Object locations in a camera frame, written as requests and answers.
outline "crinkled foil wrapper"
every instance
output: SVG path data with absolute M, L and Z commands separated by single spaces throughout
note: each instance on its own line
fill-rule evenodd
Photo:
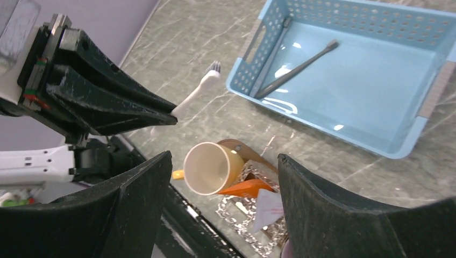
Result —
M 267 176 L 267 173 L 265 173 L 265 170 L 269 170 L 269 177 Z M 244 181 L 246 177 L 251 173 L 256 178 L 263 180 L 265 183 L 267 183 L 272 189 L 274 189 L 274 191 L 280 192 L 279 185 L 270 178 L 274 177 L 274 175 L 272 175 L 270 172 L 271 170 L 268 169 L 266 166 L 263 166 L 263 164 L 248 161 L 243 167 L 243 172 L 234 184 Z M 228 211 L 228 205 L 230 205 L 230 203 L 231 205 L 234 205 L 237 202 L 242 203 L 244 208 L 247 210 L 247 213 L 245 213 L 245 211 L 239 209 L 241 213 L 245 214 L 246 218 L 244 221 L 237 221 Z M 287 238 L 287 226 L 285 224 L 285 217 L 280 218 L 275 223 L 269 225 L 267 229 L 262 230 L 263 233 L 266 234 L 270 240 L 268 243 L 263 243 L 256 239 L 255 236 L 251 234 L 248 230 L 248 228 L 252 228 L 253 220 L 255 218 L 255 211 L 257 209 L 255 203 L 255 198 L 240 198 L 237 196 L 227 196 L 223 198 L 222 201 L 218 204 L 218 209 L 216 210 L 216 213 L 222 219 L 224 219 L 225 222 L 227 222 L 233 230 L 235 230 L 241 237 L 243 237 L 245 241 L 249 243 L 250 246 L 259 255 L 261 255 L 262 257 L 268 257 L 268 255 L 273 251 L 274 247 L 277 245 L 281 247 L 284 240 Z

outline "white toothbrush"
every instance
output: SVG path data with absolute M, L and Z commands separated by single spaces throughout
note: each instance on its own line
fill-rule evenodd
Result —
M 177 121 L 182 119 L 185 115 L 185 112 L 190 107 L 190 104 L 197 100 L 198 97 L 204 90 L 214 87 L 217 83 L 220 82 L 220 62 L 214 61 L 206 70 L 206 75 L 201 79 L 198 87 L 190 94 L 184 101 L 181 102 L 175 109 L 171 111 L 171 115 L 177 118 Z M 156 138 L 161 135 L 164 131 L 168 130 L 172 125 L 165 126 L 154 126 L 151 129 L 151 137 Z

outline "yellow mug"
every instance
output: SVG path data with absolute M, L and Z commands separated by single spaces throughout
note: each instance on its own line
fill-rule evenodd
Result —
M 244 160 L 225 146 L 202 142 L 184 159 L 184 180 L 199 195 L 213 195 L 230 187 L 240 175 Z

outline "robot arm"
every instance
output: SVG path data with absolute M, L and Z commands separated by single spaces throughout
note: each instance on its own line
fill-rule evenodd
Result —
M 0 152 L 0 189 L 109 179 L 133 161 L 89 135 L 177 123 L 173 103 L 126 75 L 67 16 L 36 26 L 40 7 L 33 1 L 1 1 L 0 10 L 0 115 L 30 116 L 68 144 Z
M 0 38 L 0 114 L 30 116 L 79 147 L 89 134 L 177 123 L 173 103 L 126 75 L 67 16 L 36 27 L 38 11 L 21 0 L 2 13 L 0 30 L 10 19 Z

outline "gray marble surface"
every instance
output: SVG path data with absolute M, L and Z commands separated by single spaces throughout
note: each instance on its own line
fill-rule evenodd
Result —
M 176 104 L 198 85 L 206 67 L 222 63 L 226 76 L 264 0 L 163 0 L 124 63 L 124 70 Z M 454 0 L 389 0 L 456 12 Z M 224 83 L 205 92 L 185 119 L 157 139 L 150 128 L 127 136 L 148 157 L 171 150 L 174 169 L 203 141 L 235 138 L 277 164 L 286 153 L 302 165 L 360 195 L 413 207 L 456 194 L 456 77 L 451 79 L 414 151 L 388 160 L 259 108 L 228 93 Z M 172 181 L 247 257 L 252 250 L 214 213 L 219 196 L 196 196 Z

